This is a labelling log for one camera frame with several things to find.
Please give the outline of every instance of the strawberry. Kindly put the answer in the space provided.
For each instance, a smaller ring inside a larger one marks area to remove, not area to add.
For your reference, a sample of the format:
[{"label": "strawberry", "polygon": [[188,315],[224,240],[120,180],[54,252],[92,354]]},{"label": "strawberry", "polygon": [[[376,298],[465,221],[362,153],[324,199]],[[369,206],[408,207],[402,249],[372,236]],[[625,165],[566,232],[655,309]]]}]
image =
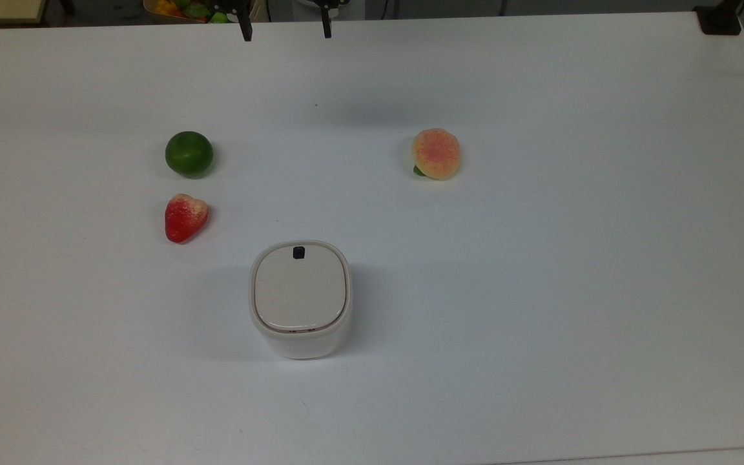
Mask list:
[{"label": "strawberry", "polygon": [[186,194],[174,195],[165,207],[165,236],[171,242],[185,242],[209,219],[209,206]]}]

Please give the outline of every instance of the green lime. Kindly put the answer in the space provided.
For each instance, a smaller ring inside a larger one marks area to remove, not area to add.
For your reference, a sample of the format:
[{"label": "green lime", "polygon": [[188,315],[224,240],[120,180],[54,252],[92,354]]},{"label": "green lime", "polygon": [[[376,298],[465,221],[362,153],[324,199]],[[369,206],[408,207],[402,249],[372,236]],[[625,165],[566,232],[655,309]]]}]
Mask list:
[{"label": "green lime", "polygon": [[228,23],[228,18],[221,12],[216,12],[212,16],[212,19],[209,20],[209,23]]},{"label": "green lime", "polygon": [[178,133],[165,146],[165,162],[187,178],[203,176],[213,159],[214,150],[209,139],[193,130]]}]

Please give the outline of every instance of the white table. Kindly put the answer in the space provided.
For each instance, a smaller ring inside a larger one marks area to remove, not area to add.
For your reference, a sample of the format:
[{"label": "white table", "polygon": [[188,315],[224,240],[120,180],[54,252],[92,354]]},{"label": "white table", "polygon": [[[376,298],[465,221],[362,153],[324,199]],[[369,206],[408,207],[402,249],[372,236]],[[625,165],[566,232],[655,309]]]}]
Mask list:
[{"label": "white table", "polygon": [[[0,465],[744,448],[744,35],[693,13],[0,30]],[[411,173],[445,127],[464,161]],[[194,129],[216,170],[163,162]],[[162,232],[183,192],[194,241]],[[293,362],[264,248],[336,245]]]}]

